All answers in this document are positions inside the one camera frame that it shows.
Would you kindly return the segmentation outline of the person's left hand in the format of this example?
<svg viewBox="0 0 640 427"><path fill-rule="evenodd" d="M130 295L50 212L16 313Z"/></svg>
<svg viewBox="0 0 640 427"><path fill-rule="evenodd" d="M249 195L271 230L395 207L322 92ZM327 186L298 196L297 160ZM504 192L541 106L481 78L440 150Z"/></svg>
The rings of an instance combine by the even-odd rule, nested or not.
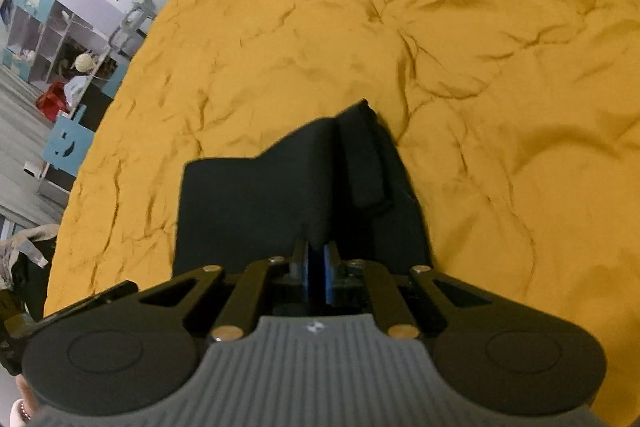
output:
<svg viewBox="0 0 640 427"><path fill-rule="evenodd" d="M10 425L26 426L34 418L35 413L38 412L38 401L23 375L15 377L15 384L21 398L17 399L12 405Z"/></svg>

